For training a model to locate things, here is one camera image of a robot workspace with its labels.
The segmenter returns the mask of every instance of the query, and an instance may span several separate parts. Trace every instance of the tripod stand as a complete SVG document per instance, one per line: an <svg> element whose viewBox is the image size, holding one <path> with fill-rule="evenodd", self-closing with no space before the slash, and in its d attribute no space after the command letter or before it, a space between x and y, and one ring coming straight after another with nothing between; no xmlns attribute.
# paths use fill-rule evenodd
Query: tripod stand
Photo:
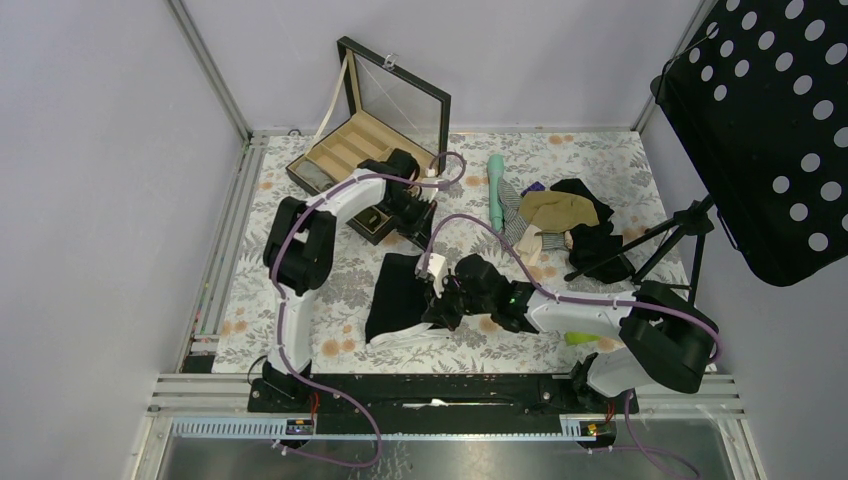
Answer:
<svg viewBox="0 0 848 480"><path fill-rule="evenodd" d="M565 281L570 282L575 278L584 275L587 272L590 272L601 265L609 262L610 260L624 255L624 253L632 250L639 245L655 238L672 228L674 228L674 232L660 244L657 251L654 252L653 255L642 265L642 268L639 269L636 273L631 277L631 281L634 285L639 285L644 280L645 276L648 275L648 272L651 271L660 260L665 257L668 252L677 245L678 242L683 237L686 236L696 236L697 240L695 243L695 259L692 264L692 279L689 282L689 285L672 285L673 287L685 288L689 290L689 302L695 303L695 291L698 288L698 277L701 273L701 261L704 256L704 241L706 240L706 236L708 233L713 231L715 226L713 226L713 222L710 220L708 215L710 208L713 207L715 203L713 202L712 197L707 195L701 201L694 201L692 205L689 206L686 210L681 210L679 212L674 212L674 215L671 216L668 220L660 223L659 225L649 229L645 232L645 235L639 237L638 239L628 243L627 245L622 246L614 253L610 254L607 258L603 260L599 260L598 262L589 265L588 267L581 268L577 271L571 272L565 276Z"/></svg>

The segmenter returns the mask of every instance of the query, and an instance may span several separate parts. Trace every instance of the box lid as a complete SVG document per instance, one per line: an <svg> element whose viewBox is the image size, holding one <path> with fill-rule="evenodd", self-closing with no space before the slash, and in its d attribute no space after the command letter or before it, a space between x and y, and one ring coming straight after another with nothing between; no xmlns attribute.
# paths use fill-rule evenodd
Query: box lid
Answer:
<svg viewBox="0 0 848 480"><path fill-rule="evenodd" d="M345 92L353 116L364 111L433 154L448 147L450 95L348 37L338 41L339 61L348 59ZM439 171L444 159L439 162Z"/></svg>

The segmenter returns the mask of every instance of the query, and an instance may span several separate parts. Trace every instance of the green object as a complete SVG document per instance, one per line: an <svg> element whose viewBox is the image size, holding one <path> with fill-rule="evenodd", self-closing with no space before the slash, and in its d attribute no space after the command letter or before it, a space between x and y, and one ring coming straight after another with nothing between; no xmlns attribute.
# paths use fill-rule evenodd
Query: green object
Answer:
<svg viewBox="0 0 848 480"><path fill-rule="evenodd" d="M568 332L565 334L565 344L569 346L597 342L600 339L601 337L597 335L590 335L588 333Z"/></svg>
<svg viewBox="0 0 848 480"><path fill-rule="evenodd" d="M489 157L486 172L489 174L489 220L492 228L497 231L503 230L503 209L498 201L498 183L503 177L503 155L494 154Z"/></svg>

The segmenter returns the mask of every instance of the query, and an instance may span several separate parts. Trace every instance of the gray fabric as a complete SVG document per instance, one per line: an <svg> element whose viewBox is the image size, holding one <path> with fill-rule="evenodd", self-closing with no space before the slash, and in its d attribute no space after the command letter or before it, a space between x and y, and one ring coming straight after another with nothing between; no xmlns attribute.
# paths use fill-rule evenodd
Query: gray fabric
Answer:
<svg viewBox="0 0 848 480"><path fill-rule="evenodd" d="M515 245L530 224L518 214L521 195L503 177L498 182L498 201L504 211L504 237ZM543 233L542 250L565 250L565 237L561 233Z"/></svg>

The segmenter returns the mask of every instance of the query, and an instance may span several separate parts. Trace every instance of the open jewelry box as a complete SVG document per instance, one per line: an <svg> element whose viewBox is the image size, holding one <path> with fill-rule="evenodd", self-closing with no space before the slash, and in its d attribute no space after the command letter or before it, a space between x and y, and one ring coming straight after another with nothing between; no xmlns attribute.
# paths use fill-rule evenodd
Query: open jewelry box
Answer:
<svg viewBox="0 0 848 480"><path fill-rule="evenodd" d="M386 161L394 149L409 152L427 171L433 157L447 149L450 95L348 37L339 39L345 64L345 95L350 118L286 167L292 180L312 195L347 178L365 160ZM440 159L436 174L444 169ZM379 205L348 224L372 244L395 227Z"/></svg>

